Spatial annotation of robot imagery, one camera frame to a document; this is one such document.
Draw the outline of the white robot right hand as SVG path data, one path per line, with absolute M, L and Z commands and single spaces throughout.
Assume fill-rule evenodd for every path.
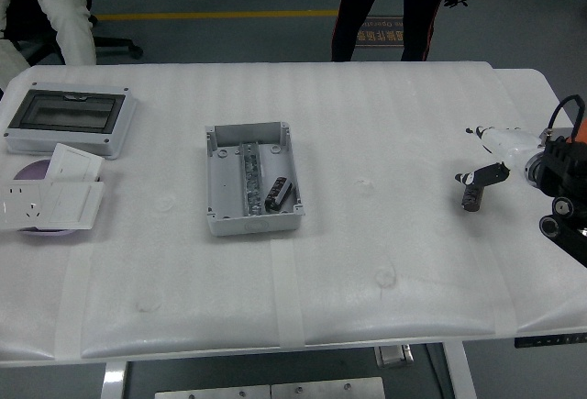
M 537 187 L 537 174 L 542 160 L 544 146 L 541 139 L 531 133 L 514 127 L 467 128 L 497 162 L 474 172 L 460 173 L 455 179 L 466 186 L 485 187 L 505 181 L 511 172 L 518 172 L 527 183 Z

